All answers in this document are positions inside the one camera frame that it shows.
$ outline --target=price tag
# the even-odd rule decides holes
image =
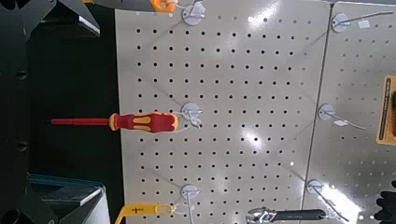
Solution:
[[[334,122],[334,124],[336,124],[336,125],[338,125],[338,126],[340,126],[340,127],[343,127],[343,126],[346,126],[346,125],[347,125],[347,123],[346,123],[345,121],[343,121],[343,120],[336,120],[336,121]]]
[[[370,22],[367,20],[359,21],[359,27],[361,29],[368,29],[368,28],[370,28]]]

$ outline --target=black tool handle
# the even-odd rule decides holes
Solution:
[[[320,209],[281,211],[281,212],[276,212],[276,216],[273,221],[322,220],[325,217],[326,217],[326,213]]]

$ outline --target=screwdriver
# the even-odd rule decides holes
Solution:
[[[52,119],[53,125],[109,126],[118,129],[140,130],[149,133],[173,132],[178,127],[178,117],[172,113],[153,112],[147,115],[113,114],[109,119]]]

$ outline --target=red screwdriver shaft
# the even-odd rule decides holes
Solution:
[[[56,125],[108,126],[108,119],[52,119]]]

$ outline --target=pegboard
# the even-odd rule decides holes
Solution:
[[[121,114],[179,111],[188,102],[204,110],[201,130],[122,131],[125,202],[174,203],[193,184],[201,191],[192,201],[197,224],[242,224],[263,205],[300,209],[330,5],[204,5],[206,19],[193,27],[180,10],[116,10]]]
[[[336,3],[332,15],[344,13],[352,19],[379,11],[395,7]],[[369,29],[354,21],[341,34],[330,31],[319,100],[319,105],[333,105],[337,116],[367,131],[318,119],[307,178],[325,184],[325,196],[349,223],[378,223],[373,220],[380,209],[375,200],[380,191],[392,189],[390,182],[396,178],[395,148],[375,142],[384,76],[396,74],[396,17],[368,21]],[[318,195],[307,193],[304,208],[317,207],[326,209]]]

